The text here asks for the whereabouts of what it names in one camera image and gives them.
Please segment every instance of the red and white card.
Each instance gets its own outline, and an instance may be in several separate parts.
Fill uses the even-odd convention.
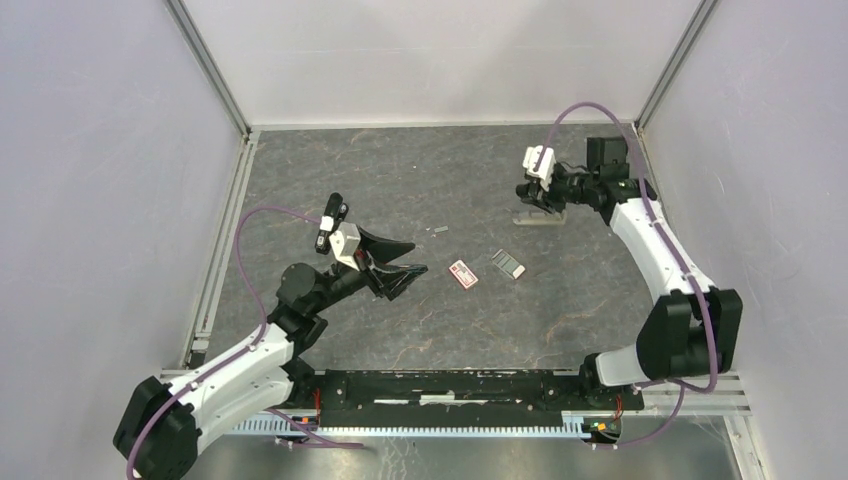
[[[450,270],[451,275],[456,278],[459,284],[462,285],[462,288],[466,290],[477,283],[477,275],[474,275],[474,272],[462,260],[454,262],[448,270]]]

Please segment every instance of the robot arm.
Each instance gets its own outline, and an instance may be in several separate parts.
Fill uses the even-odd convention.
[[[718,289],[692,262],[667,228],[662,206],[646,182],[647,201],[657,215],[651,221],[638,181],[629,178],[623,139],[590,138],[587,145],[585,172],[566,171],[556,163],[551,149],[539,161],[542,148],[528,148],[523,167],[529,181],[516,187],[522,202],[550,214],[562,214],[569,203],[591,206],[624,241],[654,300],[654,308],[634,344],[586,357],[580,373],[587,387],[615,387],[709,373],[702,312],[686,274],[657,233],[657,224],[666,227],[664,231],[669,233],[707,299],[719,372],[726,372],[733,360],[742,314],[739,295],[735,290]]]
[[[257,328],[225,353],[168,384],[150,377],[136,387],[113,438],[124,457],[153,413],[190,386],[144,440],[134,465],[143,478],[182,478],[198,455],[240,422],[294,396],[311,395],[298,388],[304,369],[311,371],[299,356],[327,327],[318,313],[364,287],[393,300],[427,271],[424,265],[389,265],[415,245],[380,238],[346,223],[347,211],[341,195],[334,193],[315,247],[325,255],[332,250],[336,262],[324,273],[304,263],[283,272],[278,303],[268,315],[260,343],[252,345],[260,334]],[[249,351],[233,360],[245,348]],[[197,382],[213,369],[214,375]]]

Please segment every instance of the gray wall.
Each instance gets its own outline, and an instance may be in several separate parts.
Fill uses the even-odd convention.
[[[326,128],[633,119],[698,0],[185,3],[250,122]]]
[[[678,235],[744,298],[736,368],[777,479],[844,478],[846,20],[721,2],[647,132]]]
[[[161,1],[3,2],[0,65],[0,478],[120,478],[239,137]]]

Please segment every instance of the gray marble floor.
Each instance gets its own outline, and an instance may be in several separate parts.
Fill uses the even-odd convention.
[[[544,126],[263,132],[244,209],[273,204],[319,216],[338,191],[349,221],[418,248],[405,257],[430,271],[394,302],[361,291],[322,316],[330,322],[303,357],[316,369],[571,368],[586,354],[634,341],[651,301],[624,244],[588,207],[569,207],[564,227],[518,227],[512,212],[521,160]],[[583,163],[586,136],[611,125],[566,125],[557,158]],[[433,229],[447,226],[436,234]],[[294,262],[323,269],[316,227],[261,213],[242,235],[245,268],[265,299]],[[525,265],[514,281],[491,264],[500,248]],[[247,335],[257,308],[232,256],[211,339],[216,355]],[[480,278],[463,290],[448,266],[464,260]]]

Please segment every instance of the small metal part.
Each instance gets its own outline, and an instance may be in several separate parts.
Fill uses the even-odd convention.
[[[492,256],[492,263],[495,264],[502,272],[509,275],[513,280],[518,279],[522,273],[524,273],[524,265],[518,263],[518,260],[512,257],[512,255],[503,251],[503,249],[498,250],[498,252]]]

